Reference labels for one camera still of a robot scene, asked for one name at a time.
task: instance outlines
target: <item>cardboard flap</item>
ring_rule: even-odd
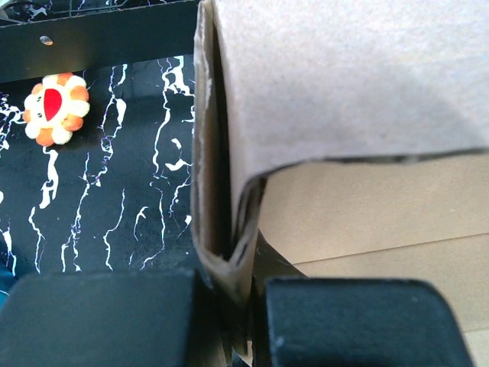
[[[489,143],[489,3],[215,0],[232,209],[304,161]]]
[[[193,233],[231,299],[248,299],[263,179],[274,171],[487,150],[488,18],[478,0],[200,3]]]

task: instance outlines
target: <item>plush keychain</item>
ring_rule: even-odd
[[[26,135],[44,147],[66,144],[82,127],[88,100],[83,78],[72,73],[45,76],[24,101]]]

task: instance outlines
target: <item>black marble surface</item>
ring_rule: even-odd
[[[38,80],[0,84],[0,259],[16,277],[171,268],[193,251],[192,56],[80,75],[90,113],[54,148],[24,133]]]
[[[5,11],[12,22],[32,22],[179,1],[182,0],[28,0],[14,2]]]

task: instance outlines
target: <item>white petal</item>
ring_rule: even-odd
[[[73,100],[70,101],[69,113],[78,117],[85,117],[90,111],[90,104],[85,101]]]
[[[71,89],[75,88],[76,86],[86,87],[86,81],[80,76],[73,75],[66,82],[65,88],[67,88],[68,90],[71,90]]]
[[[30,139],[35,139],[40,133],[40,126],[36,122],[32,121],[29,122],[25,126],[25,134],[28,136]]]
[[[51,138],[56,144],[63,145],[70,141],[73,136],[72,132],[68,132],[61,125],[56,125],[53,129],[53,133],[51,134]]]
[[[32,107],[34,107],[35,103],[36,103],[36,96],[34,94],[30,94],[24,100],[24,107],[25,107],[25,109],[32,109]]]
[[[58,75],[48,75],[43,78],[43,86],[50,87],[58,84]]]

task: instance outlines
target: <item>black metal frame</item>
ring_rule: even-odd
[[[0,83],[193,53],[199,0],[0,27]],[[40,42],[53,40],[52,46]]]

